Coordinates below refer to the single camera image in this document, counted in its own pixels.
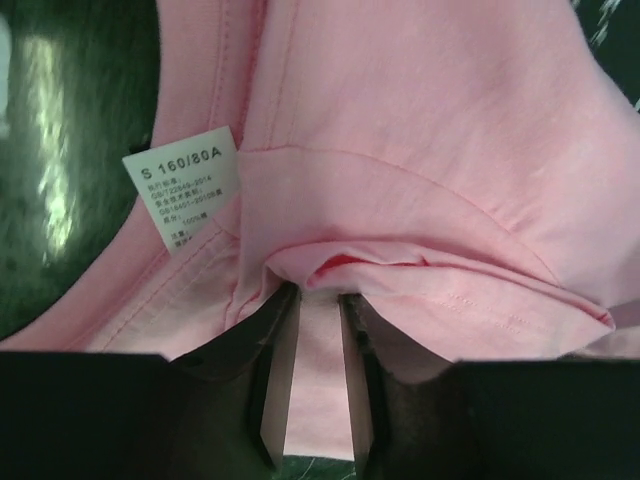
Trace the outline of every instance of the pink fabric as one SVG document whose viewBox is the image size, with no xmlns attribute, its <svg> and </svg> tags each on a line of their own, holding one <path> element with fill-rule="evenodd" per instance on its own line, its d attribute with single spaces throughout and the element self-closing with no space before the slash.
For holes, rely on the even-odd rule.
<svg viewBox="0 0 640 480">
<path fill-rule="evenodd" d="M 173 358 L 291 280 L 286 451 L 349 458 L 336 293 L 451 360 L 553 358 L 640 298 L 640 119 L 569 2 L 261 5 L 159 2 L 154 144 L 232 125 L 241 193 L 171 259 L 138 203 L 3 348 Z"/>
</svg>

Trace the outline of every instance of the seam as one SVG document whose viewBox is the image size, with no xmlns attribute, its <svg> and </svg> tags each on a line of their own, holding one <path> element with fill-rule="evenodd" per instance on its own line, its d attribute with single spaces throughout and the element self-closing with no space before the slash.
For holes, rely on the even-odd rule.
<svg viewBox="0 0 640 480">
<path fill-rule="evenodd" d="M 298 13 L 300 11 L 300 1 L 299 0 L 295 0 L 295 5 L 293 6 L 294 10 L 293 10 L 293 16 L 291 17 L 291 22 L 289 24 L 289 33 L 288 33 L 288 37 L 287 37 L 287 46 L 285 49 L 285 57 L 284 57 L 284 67 L 282 69 L 282 77 L 280 78 L 280 87 L 278 88 L 278 96 L 276 98 L 276 102 L 275 102 L 275 110 L 273 112 L 273 120 L 271 121 L 271 128 L 267 129 L 265 128 L 265 132 L 269 131 L 269 141 L 268 141 L 268 145 L 272 145 L 273 144 L 273 136 L 275 135 L 275 130 L 276 130 L 276 120 L 277 120 L 277 116 L 278 116 L 278 111 L 280 110 L 280 105 L 282 104 L 282 98 L 284 96 L 284 82 L 285 79 L 287 78 L 287 72 L 289 70 L 289 61 L 291 59 L 291 50 L 293 47 L 293 35 L 295 33 L 295 25 L 296 25 L 296 20 L 298 18 Z"/>
<path fill-rule="evenodd" d="M 129 323 L 131 323 L 131 321 L 133 320 L 133 318 L 140 313 L 140 311 L 142 311 L 142 309 L 144 307 L 146 307 L 155 297 L 156 295 L 158 295 L 160 293 L 161 290 L 164 289 L 164 287 L 167 286 L 167 284 L 169 282 L 171 282 L 176 276 L 178 276 L 178 274 L 180 274 L 180 272 L 182 272 L 182 270 L 184 270 L 185 266 L 190 263 L 202 250 L 204 250 L 205 247 L 207 247 L 213 240 L 215 240 L 222 232 L 216 232 L 215 235 L 213 235 L 211 238 L 209 238 L 205 243 L 203 243 L 202 245 L 200 245 L 200 247 L 193 252 L 189 258 L 187 258 L 184 262 L 182 262 L 180 265 L 178 265 L 178 267 L 174 270 L 174 272 L 164 281 L 162 282 L 162 284 L 156 288 L 153 292 L 151 292 L 147 298 L 131 313 L 129 314 L 126 319 L 124 320 L 123 324 L 120 325 L 120 327 L 118 327 L 115 331 L 115 333 L 113 333 L 109 339 L 107 340 L 107 342 L 105 343 L 104 347 L 102 347 L 102 351 L 106 350 L 109 345 L 111 345 L 111 343 L 113 342 L 113 340 L 120 335 L 120 333 L 127 327 L 127 325 L 129 325 Z M 219 252 L 217 255 L 214 256 L 214 259 L 217 258 L 217 256 L 226 251 L 226 249 L 222 250 L 221 252 Z"/>
<path fill-rule="evenodd" d="M 262 31 L 265 23 L 265 5 L 266 0 L 257 1 L 253 7 L 253 16 L 256 22 L 255 33 L 253 35 L 251 56 L 249 60 L 249 78 L 247 82 L 247 91 L 245 92 L 244 99 L 242 100 L 242 110 L 240 111 L 240 138 L 238 139 L 238 145 L 242 144 L 244 140 L 244 131 L 247 128 L 247 118 L 249 116 L 249 104 L 251 99 L 251 93 L 253 92 L 253 82 L 255 79 L 256 67 L 258 65 L 258 53 L 260 52 Z"/>
<path fill-rule="evenodd" d="M 434 304 L 434 305 L 440 305 L 440 306 L 443 306 L 443 307 L 445 307 L 445 308 L 447 308 L 447 309 L 449 309 L 449 310 L 453 310 L 454 312 L 459 313 L 460 315 L 463 315 L 463 314 L 464 314 L 463 310 L 462 310 L 460 307 L 457 307 L 457 306 L 452 305 L 452 304 L 447 303 L 447 302 L 441 302 L 441 301 L 433 300 L 433 299 L 426 298 L 426 297 L 424 297 L 424 298 L 425 298 L 425 300 L 427 300 L 429 303 L 432 303 L 432 304 Z M 507 324 L 505 324 L 505 323 L 495 322 L 495 321 L 492 321 L 492 320 L 488 320 L 486 323 L 488 323 L 488 324 L 490 324 L 490 325 L 493 325 L 493 326 L 495 326 L 495 327 L 498 327 L 498 328 L 502 328 L 503 330 L 508 330 L 508 331 L 510 331 L 510 332 L 512 332 L 512 333 L 516 333 L 516 334 L 520 334 L 520 333 L 522 333 L 522 331 L 521 331 L 521 330 L 519 330 L 519 329 L 517 329 L 517 328 L 514 328 L 514 327 L 512 327 L 512 326 L 509 326 L 509 325 L 507 325 Z M 465 338 L 467 338 L 467 339 L 468 339 L 469 341 L 471 341 L 471 342 L 476 342 L 476 341 L 477 341 L 477 338 L 476 338 L 476 337 L 470 337 L 470 336 L 468 336 L 468 335 L 465 335 Z"/>
<path fill-rule="evenodd" d="M 478 310 L 482 310 L 485 311 L 487 313 L 490 313 L 491 315 L 495 315 L 496 317 L 507 317 L 510 320 L 515 320 L 523 325 L 526 325 L 527 327 L 530 327 L 534 330 L 538 330 L 539 332 L 542 333 L 547 333 L 550 332 L 551 329 L 546 329 L 546 328 L 540 328 L 538 325 L 534 325 L 533 323 L 531 323 L 530 321 L 518 316 L 518 315 L 513 315 L 510 313 L 505 313 L 505 312 L 499 312 L 497 310 L 494 310 L 493 308 L 490 307 L 482 307 L 480 306 L 478 303 L 473 302 L 467 298 L 461 297 L 460 295 L 454 295 L 452 293 L 447 293 L 447 296 L 453 300 L 457 300 L 461 303 L 463 303 L 464 305 L 470 306 L 470 307 L 474 307 Z"/>
<path fill-rule="evenodd" d="M 439 187 L 439 188 L 445 190 L 446 192 L 449 192 L 451 195 L 454 195 L 455 197 L 457 197 L 460 200 L 464 201 L 468 205 L 471 205 L 477 211 L 482 213 L 486 218 L 491 220 L 491 222 L 493 222 L 496 226 L 500 227 L 501 230 L 503 230 L 505 233 L 509 234 L 509 236 L 514 241 L 516 241 L 519 245 L 524 247 L 529 253 L 531 253 L 540 262 L 540 264 L 547 270 L 547 273 L 551 276 L 551 278 L 554 280 L 554 282 L 556 283 L 557 286 L 559 286 L 560 288 L 565 288 L 562 285 L 562 283 L 560 282 L 560 280 L 558 279 L 558 277 L 555 275 L 553 270 L 551 270 L 551 268 L 545 263 L 545 261 L 542 260 L 542 258 L 531 247 L 529 247 L 527 244 L 525 244 L 513 232 L 511 232 L 508 228 L 506 228 L 504 225 L 502 225 L 500 222 L 498 222 L 493 216 L 489 215 L 488 212 L 483 210 L 479 205 L 476 205 L 475 203 L 473 203 L 471 200 L 469 200 L 464 195 L 456 192 L 455 190 L 452 190 L 451 188 L 449 188 L 449 187 L 447 187 L 445 185 L 442 185 L 441 183 L 436 182 L 435 180 L 433 180 L 433 179 L 431 179 L 429 177 L 425 177 L 424 175 L 420 175 L 417 172 L 414 172 L 414 171 L 409 170 L 407 168 L 401 167 L 400 165 L 395 165 L 393 163 L 390 163 L 390 162 L 388 162 L 386 160 L 383 160 L 383 159 L 380 159 L 378 157 L 374 157 L 372 155 L 367 155 L 365 153 L 360 153 L 360 152 L 352 152 L 352 151 L 349 151 L 349 150 L 329 149 L 329 148 L 328 149 L 320 149 L 320 148 L 303 147 L 301 145 L 295 145 L 295 144 L 288 144 L 288 145 L 280 145 L 278 147 L 245 150 L 245 151 L 243 151 L 243 153 L 247 153 L 247 154 L 250 154 L 250 153 L 268 153 L 268 152 L 274 152 L 274 151 L 278 151 L 278 150 L 286 150 L 288 148 L 295 148 L 295 149 L 298 149 L 298 150 L 312 152 L 312 153 L 333 153 L 333 154 L 339 154 L 339 155 L 355 155 L 355 156 L 358 156 L 358 157 L 361 157 L 361 158 L 366 158 L 366 159 L 369 159 L 369 160 L 373 160 L 373 161 L 375 161 L 377 163 L 381 163 L 383 165 L 386 165 L 387 167 L 393 168 L 395 170 L 399 170 L 399 171 L 401 171 L 403 173 L 407 173 L 407 174 L 412 175 L 414 177 L 420 178 L 421 180 L 423 180 L 425 182 L 428 182 L 428 183 L 430 183 L 432 185 L 435 185 L 436 187 Z"/>
<path fill-rule="evenodd" d="M 104 326 L 104 324 L 109 321 L 109 318 L 113 316 L 114 312 L 119 311 L 131 299 L 135 292 L 158 271 L 160 263 L 167 259 L 168 256 L 169 253 L 163 246 L 163 251 L 156 255 L 149 266 L 147 266 L 145 271 L 137 279 L 134 280 L 131 287 L 127 288 L 126 293 L 121 296 L 116 303 L 114 303 L 110 308 L 107 309 L 107 311 L 100 317 L 100 320 L 94 323 L 93 328 L 78 336 L 78 338 L 71 342 L 65 350 L 73 350 L 76 346 L 81 345 L 87 337 L 93 335 L 97 329 Z"/>
<path fill-rule="evenodd" d="M 225 81 L 225 71 L 227 68 L 227 59 L 229 51 L 229 2 L 224 0 L 220 6 L 220 17 L 222 18 L 220 34 L 218 36 L 218 55 L 219 64 L 216 74 L 216 83 L 213 86 L 213 102 L 209 110 L 209 118 L 207 120 L 207 129 L 211 129 L 216 122 L 220 111 L 220 100 L 222 98 L 222 90 Z"/>
</svg>

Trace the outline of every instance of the size label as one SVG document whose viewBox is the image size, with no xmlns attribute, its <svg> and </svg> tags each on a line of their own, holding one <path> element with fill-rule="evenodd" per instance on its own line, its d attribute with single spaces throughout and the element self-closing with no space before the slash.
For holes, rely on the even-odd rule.
<svg viewBox="0 0 640 480">
<path fill-rule="evenodd" d="M 176 252 L 239 190 L 229 127 L 123 159 L 169 252 Z"/>
</svg>

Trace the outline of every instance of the clothing label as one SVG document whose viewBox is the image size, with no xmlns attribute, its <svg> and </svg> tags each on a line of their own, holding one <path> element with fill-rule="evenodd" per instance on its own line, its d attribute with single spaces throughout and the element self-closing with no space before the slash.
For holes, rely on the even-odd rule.
<svg viewBox="0 0 640 480">
<path fill-rule="evenodd" d="M 239 190 L 229 127 L 123 159 L 170 253 L 175 253 Z"/>
</svg>

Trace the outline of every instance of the stitching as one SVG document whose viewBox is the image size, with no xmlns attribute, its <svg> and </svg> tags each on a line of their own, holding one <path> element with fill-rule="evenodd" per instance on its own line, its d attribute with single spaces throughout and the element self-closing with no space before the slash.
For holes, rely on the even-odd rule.
<svg viewBox="0 0 640 480">
<path fill-rule="evenodd" d="M 438 300 L 433 300 L 433 299 L 431 299 L 431 298 L 427 298 L 427 297 L 423 297 L 423 298 L 424 298 L 427 302 L 432 303 L 432 304 L 434 304 L 434 305 L 440 305 L 440 306 L 445 307 L 445 308 L 446 308 L 446 309 L 448 309 L 448 310 L 452 310 L 453 312 L 456 312 L 456 313 L 458 313 L 458 314 L 462 314 L 462 313 L 463 313 L 463 312 L 462 312 L 462 310 L 461 310 L 460 308 L 456 307 L 455 305 L 451 305 L 450 303 L 440 302 L 440 301 L 438 301 Z M 490 323 L 490 324 L 492 324 L 493 326 L 496 326 L 496 327 L 498 327 L 498 328 L 502 328 L 502 329 L 507 330 L 507 331 L 509 331 L 509 332 L 511 332 L 511 333 L 514 333 L 514 334 L 519 334 L 519 333 L 521 333 L 521 332 L 520 332 L 520 330 L 515 329 L 515 328 L 513 328 L 513 327 L 510 327 L 509 325 L 501 324 L 501 323 L 498 323 L 498 322 L 492 322 L 492 321 L 488 321 L 487 323 Z M 477 337 L 475 337 L 475 336 L 471 336 L 471 335 L 469 335 L 469 333 L 467 332 L 467 330 L 465 330 L 464 328 L 463 328 L 463 329 L 456 328 L 456 329 L 455 329 L 455 331 L 457 331 L 460 335 L 462 335 L 462 337 L 463 337 L 467 342 L 469 342 L 471 345 L 473 345 L 473 344 L 477 344 L 477 343 L 478 343 L 478 338 L 477 338 Z M 486 342 L 486 340 L 485 340 L 485 341 L 483 341 L 482 343 L 484 343 L 484 344 L 485 344 L 486 346 L 488 346 L 488 347 L 496 348 L 496 347 L 495 347 L 495 345 L 492 345 L 491 343 Z"/>
<path fill-rule="evenodd" d="M 242 133 L 240 134 L 238 145 L 242 143 L 242 140 L 244 139 L 244 131 L 247 128 L 247 118 L 249 116 L 249 104 L 251 99 L 251 92 L 253 91 L 253 81 L 255 79 L 256 67 L 258 65 L 258 53 L 260 52 L 260 46 L 261 46 L 260 40 L 262 39 L 262 30 L 264 29 L 264 22 L 265 22 L 264 20 L 265 10 L 266 10 L 266 6 L 264 4 L 265 1 L 266 0 L 261 0 L 256 2 L 253 8 L 253 16 L 257 25 L 255 28 L 255 33 L 253 35 L 253 40 L 252 40 L 251 56 L 249 60 L 249 72 L 248 72 L 249 80 L 247 83 L 247 91 L 242 101 L 242 110 L 240 113 L 240 128 Z"/>
<path fill-rule="evenodd" d="M 285 50 L 285 59 L 284 59 L 284 68 L 282 69 L 282 77 L 280 79 L 280 88 L 278 89 L 278 97 L 276 98 L 276 103 L 275 103 L 275 111 L 273 114 L 273 121 L 271 122 L 271 128 L 270 130 L 270 134 L 269 134 L 269 143 L 268 145 L 273 144 L 273 136 L 275 134 L 275 130 L 276 130 L 276 119 L 278 116 L 278 111 L 280 110 L 280 105 L 282 104 L 282 98 L 284 96 L 284 81 L 285 78 L 287 77 L 287 72 L 289 70 L 289 61 L 291 59 L 291 50 L 293 47 L 293 35 L 295 33 L 295 25 L 296 25 L 296 20 L 298 18 L 298 12 L 300 11 L 300 2 L 299 0 L 295 1 L 295 5 L 294 5 L 294 10 L 293 10 L 293 16 L 291 17 L 291 22 L 289 23 L 289 34 L 288 34 L 288 38 L 287 38 L 287 47 Z"/>
<path fill-rule="evenodd" d="M 144 326 L 147 327 L 149 325 L 153 325 L 153 323 L 155 323 L 156 319 L 162 315 L 171 305 L 173 305 L 173 303 L 176 301 L 176 299 L 178 299 L 185 291 L 187 291 L 189 289 L 189 287 L 191 287 L 191 285 L 193 285 L 195 282 L 197 282 L 198 280 L 200 280 L 200 278 L 202 277 L 202 273 L 211 266 L 211 264 L 213 262 L 215 262 L 218 257 L 220 257 L 220 255 L 222 255 L 223 253 L 225 253 L 227 250 L 229 250 L 229 248 L 231 248 L 231 246 L 227 246 L 226 248 L 220 250 L 219 252 L 217 252 L 213 257 L 211 257 L 204 265 L 202 265 L 200 267 L 200 269 L 198 270 L 198 272 L 193 276 L 193 278 L 186 283 L 178 293 L 176 293 L 175 295 L 173 295 L 166 303 L 165 305 L 158 311 L 158 313 L 156 313 L 155 315 L 153 315 L 152 317 L 150 317 L 149 319 L 147 319 L 144 322 Z"/>
<path fill-rule="evenodd" d="M 273 151 L 278 151 L 278 150 L 285 150 L 287 148 L 296 148 L 296 149 L 299 149 L 299 150 L 302 150 L 302 151 L 307 151 L 307 152 L 312 152 L 312 153 L 335 153 L 335 154 L 340 154 L 340 155 L 355 155 L 355 156 L 358 156 L 358 157 L 361 157 L 361 158 L 366 158 L 366 159 L 369 159 L 369 160 L 373 160 L 375 162 L 378 162 L 378 163 L 381 163 L 383 165 L 386 165 L 387 167 L 394 168 L 396 170 L 400 170 L 401 172 L 404 172 L 404 173 L 407 173 L 409 175 L 418 177 L 418 178 L 420 178 L 420 179 L 422 179 L 422 180 L 424 180 L 424 181 L 426 181 L 428 183 L 431 183 L 431 184 L 435 185 L 436 187 L 442 188 L 446 192 L 449 192 L 450 194 L 454 195 L 455 197 L 459 198 L 460 200 L 464 201 L 465 203 L 471 205 L 473 208 L 475 208 L 480 213 L 482 213 L 485 217 L 487 217 L 489 220 L 491 220 L 495 225 L 500 227 L 500 229 L 502 229 L 504 232 L 508 233 L 509 236 L 514 241 L 516 241 L 519 245 L 521 245 L 522 247 L 527 249 L 529 251 L 529 253 L 531 253 L 540 262 L 540 264 L 544 268 L 546 268 L 547 273 L 549 273 L 551 278 L 553 278 L 553 280 L 556 282 L 557 286 L 559 286 L 561 288 L 564 288 L 564 286 L 562 285 L 562 283 L 560 282 L 558 277 L 553 273 L 551 268 L 549 268 L 549 266 L 544 262 L 544 260 L 542 260 L 542 258 L 540 258 L 540 256 L 535 251 L 533 251 L 533 249 L 531 249 L 531 247 L 529 247 L 522 240 L 520 240 L 517 236 L 515 236 L 508 228 L 503 226 L 495 218 L 493 218 L 491 215 L 489 215 L 489 213 L 485 212 L 480 206 L 476 205 L 471 200 L 469 200 L 465 196 L 461 195 L 460 193 L 456 192 L 455 190 L 452 190 L 449 187 L 446 187 L 445 185 L 442 185 L 441 183 L 438 183 L 435 180 L 432 180 L 431 178 L 428 178 L 428 177 L 425 177 L 423 175 L 420 175 L 417 172 L 414 172 L 412 170 L 404 168 L 404 167 L 402 167 L 400 165 L 395 165 L 393 163 L 387 162 L 386 160 L 380 159 L 378 157 L 374 157 L 372 155 L 367 155 L 365 153 L 360 153 L 360 152 L 351 152 L 349 150 L 340 150 L 340 149 L 310 148 L 310 147 L 303 147 L 301 145 L 280 145 L 278 147 L 245 150 L 244 153 L 268 153 L 268 152 L 273 152 Z"/>
<path fill-rule="evenodd" d="M 140 313 L 140 311 L 142 311 L 142 309 L 144 307 L 146 307 L 155 297 L 156 295 L 158 295 L 160 293 L 160 291 L 169 283 L 171 282 L 176 276 L 178 276 L 178 274 L 184 269 L 184 267 L 187 266 L 188 263 L 190 263 L 205 247 L 207 247 L 214 239 L 216 239 L 222 232 L 216 232 L 215 235 L 213 235 L 211 238 L 209 238 L 205 243 L 203 243 L 202 245 L 200 245 L 200 247 L 193 252 L 189 258 L 187 258 L 183 263 L 181 263 L 180 265 L 178 265 L 178 267 L 175 269 L 175 271 L 164 281 L 162 282 L 162 284 L 155 289 L 153 292 L 151 292 L 149 294 L 149 296 L 147 297 L 146 300 L 144 300 L 139 306 L 138 308 L 136 308 L 123 322 L 123 324 L 118 327 L 118 329 L 115 331 L 115 333 L 113 333 L 109 339 L 107 340 L 107 343 L 104 345 L 104 347 L 102 348 L 102 350 L 104 351 L 105 349 L 107 349 L 109 347 L 109 345 L 111 345 L 111 343 L 113 342 L 113 340 L 122 332 L 122 330 L 124 330 L 127 325 L 133 320 L 133 317 L 135 317 L 138 313 Z"/>
<path fill-rule="evenodd" d="M 524 319 L 524 318 L 522 318 L 522 317 L 520 317 L 518 315 L 513 315 L 513 314 L 510 314 L 510 313 L 506 313 L 505 314 L 503 312 L 499 312 L 497 310 L 494 310 L 493 308 L 490 308 L 490 307 L 483 307 L 483 306 L 480 306 L 476 302 L 473 302 L 473 301 L 471 301 L 471 300 L 469 300 L 467 298 L 461 297 L 459 295 L 454 295 L 452 293 L 447 293 L 447 296 L 449 298 L 454 299 L 454 300 L 458 300 L 459 302 L 462 302 L 465 305 L 468 305 L 468 306 L 471 306 L 471 307 L 475 307 L 475 308 L 480 309 L 480 310 L 484 310 L 485 312 L 491 313 L 492 315 L 495 315 L 496 317 L 498 317 L 498 316 L 506 316 L 507 318 L 509 318 L 511 320 L 515 320 L 517 322 L 520 322 L 520 323 L 522 323 L 522 324 L 524 324 L 524 325 L 526 325 L 528 327 L 534 328 L 534 329 L 539 330 L 541 332 L 545 332 L 546 333 L 546 332 L 549 331 L 546 328 L 540 328 L 538 325 L 532 324 L 528 320 L 526 320 L 526 319 Z"/>
<path fill-rule="evenodd" d="M 73 350 L 77 345 L 82 344 L 87 337 L 92 336 L 96 330 L 107 323 L 108 319 L 113 316 L 114 312 L 119 311 L 131 299 L 135 292 L 138 291 L 140 286 L 144 284 L 149 278 L 151 278 L 153 274 L 156 273 L 158 268 L 161 266 L 160 263 L 164 261 L 168 256 L 169 253 L 163 246 L 163 251 L 156 255 L 151 264 L 149 264 L 145 271 L 133 282 L 131 287 L 127 289 L 126 293 L 117 302 L 115 302 L 111 306 L 111 308 L 108 308 L 106 310 L 104 315 L 100 317 L 100 320 L 98 322 L 95 322 L 93 328 L 87 330 L 78 338 L 76 338 L 69 344 L 69 346 L 65 350 Z"/>
<path fill-rule="evenodd" d="M 217 82 L 214 85 L 214 100 L 209 110 L 209 119 L 207 122 L 208 129 L 211 129 L 218 119 L 220 113 L 220 100 L 222 99 L 222 90 L 225 82 L 225 72 L 227 68 L 227 60 L 229 59 L 229 2 L 224 0 L 220 7 L 220 17 L 222 18 L 222 28 L 220 29 L 220 63 L 218 73 L 216 74 Z"/>
</svg>

